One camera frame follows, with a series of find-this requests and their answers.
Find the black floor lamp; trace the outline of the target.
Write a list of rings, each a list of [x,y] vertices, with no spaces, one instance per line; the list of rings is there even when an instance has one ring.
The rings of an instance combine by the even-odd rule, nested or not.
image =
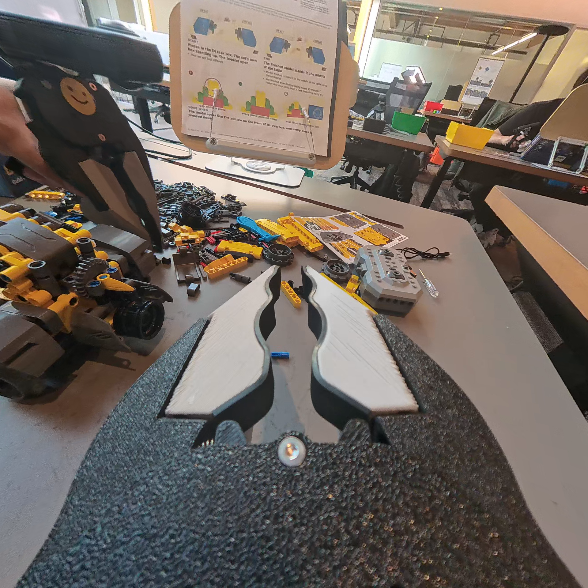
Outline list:
[[[538,57],[540,56],[541,52],[543,51],[543,48],[547,44],[548,40],[550,38],[565,36],[569,33],[569,31],[570,31],[569,26],[560,25],[560,24],[544,24],[544,25],[540,25],[540,26],[536,27],[536,29],[533,32],[537,33],[537,35],[539,35],[539,36],[542,36],[543,40],[540,43],[539,49],[536,51],[533,58],[529,62],[524,74],[522,75],[520,81],[518,82],[517,87],[514,89],[513,93],[511,94],[511,98],[509,99],[510,103],[513,103],[515,101],[515,98],[517,97],[518,92],[520,91],[521,87],[524,85],[526,78],[529,76],[531,70],[534,67],[535,62],[537,61]]]

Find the yellow striped leaflet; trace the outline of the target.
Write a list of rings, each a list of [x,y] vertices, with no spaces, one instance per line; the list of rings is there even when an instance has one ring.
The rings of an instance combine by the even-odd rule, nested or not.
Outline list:
[[[354,261],[361,247],[397,247],[408,240],[398,230],[356,211],[329,217],[294,216],[293,219],[311,232],[329,252],[346,262]]]

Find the grey toy wheel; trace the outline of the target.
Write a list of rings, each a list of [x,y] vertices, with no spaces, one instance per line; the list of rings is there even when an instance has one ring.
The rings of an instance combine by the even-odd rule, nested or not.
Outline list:
[[[322,265],[322,272],[337,284],[347,284],[352,276],[352,268],[340,259],[328,259]]]

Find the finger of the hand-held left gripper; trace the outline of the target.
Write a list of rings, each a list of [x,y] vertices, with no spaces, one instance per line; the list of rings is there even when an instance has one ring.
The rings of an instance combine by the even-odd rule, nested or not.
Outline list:
[[[109,167],[93,159],[79,162],[86,180],[86,185],[79,188],[84,195],[82,210],[89,220],[132,233],[151,245],[143,230],[137,227],[137,219],[120,185],[120,158],[113,164]]]
[[[153,249],[163,249],[153,179],[136,152],[125,152],[120,156],[120,185],[137,219],[137,227],[143,230]]]

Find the grey toy battery hub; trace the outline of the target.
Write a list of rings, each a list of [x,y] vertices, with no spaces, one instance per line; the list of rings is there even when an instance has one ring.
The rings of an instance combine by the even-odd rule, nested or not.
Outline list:
[[[403,318],[422,296],[422,288],[406,258],[391,246],[361,247],[355,268],[359,296],[380,313]]]

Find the yellow plastic bin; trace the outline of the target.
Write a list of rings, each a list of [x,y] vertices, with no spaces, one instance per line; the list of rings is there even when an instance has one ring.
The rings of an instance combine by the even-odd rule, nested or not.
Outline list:
[[[490,141],[493,133],[494,131],[488,128],[479,128],[452,121],[446,131],[445,138],[452,145],[482,150]]]

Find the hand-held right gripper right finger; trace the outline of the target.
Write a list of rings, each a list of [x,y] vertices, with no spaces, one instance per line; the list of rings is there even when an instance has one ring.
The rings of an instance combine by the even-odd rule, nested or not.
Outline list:
[[[414,414],[419,405],[376,324],[378,314],[312,267],[303,269],[313,407],[337,428],[354,419]]]

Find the pile of loose toy bricks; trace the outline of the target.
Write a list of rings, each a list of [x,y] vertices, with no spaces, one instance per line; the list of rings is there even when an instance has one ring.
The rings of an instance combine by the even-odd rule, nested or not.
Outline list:
[[[176,247],[187,246],[195,251],[200,243],[214,246],[219,239],[245,241],[261,245],[254,235],[240,229],[236,218],[242,215],[244,204],[234,195],[224,196],[222,202],[207,187],[192,183],[166,185],[153,182],[157,196],[163,247],[173,240]],[[72,261],[70,251],[57,265],[49,266],[48,274],[29,269],[33,261],[53,262],[52,257],[41,257],[49,253],[49,245],[43,243],[33,253],[17,250],[18,257],[25,262],[24,273],[11,284],[4,282],[7,276],[2,271],[1,286],[5,299],[33,306],[56,305],[61,295],[77,298],[79,304],[89,306],[111,306],[121,309],[146,303],[162,304],[171,298],[155,290],[146,282],[157,261],[148,241],[132,233],[107,224],[89,220],[82,204],[74,205],[74,195],[66,194],[60,206],[43,217],[34,210],[22,210],[17,220],[26,220],[35,226],[53,231],[57,239],[66,240],[74,247],[77,260]]]

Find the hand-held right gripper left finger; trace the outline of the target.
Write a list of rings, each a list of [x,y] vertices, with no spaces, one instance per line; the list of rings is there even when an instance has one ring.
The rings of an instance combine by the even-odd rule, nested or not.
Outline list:
[[[267,339],[276,326],[281,269],[270,267],[206,320],[166,405],[214,432],[226,420],[251,429],[270,410],[274,379]]]

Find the wooden background table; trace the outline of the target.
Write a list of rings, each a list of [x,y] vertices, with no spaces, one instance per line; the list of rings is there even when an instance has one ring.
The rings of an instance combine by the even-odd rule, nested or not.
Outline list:
[[[416,152],[433,151],[433,144],[424,133],[417,135],[408,135],[396,132],[389,127],[385,127],[382,134],[373,133],[363,130],[362,125],[354,123],[347,128],[348,136],[387,143],[393,146],[402,147]],[[439,146],[440,153],[444,158],[467,160],[477,162],[483,165],[493,166],[495,168],[508,169],[527,175],[536,175],[541,178],[553,179],[563,182],[569,182],[574,185],[587,186],[587,175],[569,172],[562,168],[548,168],[531,164],[514,155],[508,155],[506,152],[493,148],[485,147],[482,150],[476,150],[465,146],[449,143],[445,137],[437,136],[436,142]]]
[[[587,206],[510,187],[485,202],[587,319]]]

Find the clipboard with instruction sheet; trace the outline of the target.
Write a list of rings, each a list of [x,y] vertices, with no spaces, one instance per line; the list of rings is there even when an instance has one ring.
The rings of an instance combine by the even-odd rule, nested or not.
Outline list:
[[[197,152],[324,170],[345,150],[359,69],[344,1],[180,1],[171,120]]]

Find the white standing sign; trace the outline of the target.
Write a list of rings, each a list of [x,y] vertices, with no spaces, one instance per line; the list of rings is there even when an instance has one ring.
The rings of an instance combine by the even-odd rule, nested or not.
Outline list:
[[[461,105],[465,107],[480,106],[483,99],[489,97],[503,64],[503,59],[479,57],[471,78],[460,95]]]

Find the green box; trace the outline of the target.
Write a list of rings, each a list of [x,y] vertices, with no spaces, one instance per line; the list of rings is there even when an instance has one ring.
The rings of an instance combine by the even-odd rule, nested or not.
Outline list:
[[[409,114],[403,110],[397,110],[392,115],[390,126],[398,132],[418,135],[427,121],[427,117],[422,114]]]

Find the black office chair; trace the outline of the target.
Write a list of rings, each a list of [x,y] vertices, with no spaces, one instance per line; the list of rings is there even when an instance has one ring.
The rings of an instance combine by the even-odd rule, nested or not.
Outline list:
[[[398,77],[394,78],[386,92],[386,123],[390,125],[392,115],[395,111],[403,110],[409,114],[418,114],[420,105],[426,97],[430,85],[431,84],[412,84],[410,81],[400,80]],[[416,152],[413,149],[405,149],[394,176],[396,199],[398,201],[405,203],[410,202],[412,198],[413,184],[419,174],[419,169],[420,159]]]

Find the black toy tyre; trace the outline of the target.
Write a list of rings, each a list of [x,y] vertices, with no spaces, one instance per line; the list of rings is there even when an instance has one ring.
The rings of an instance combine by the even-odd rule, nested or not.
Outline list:
[[[263,248],[262,256],[272,265],[286,267],[294,260],[295,254],[289,246],[274,242]]]

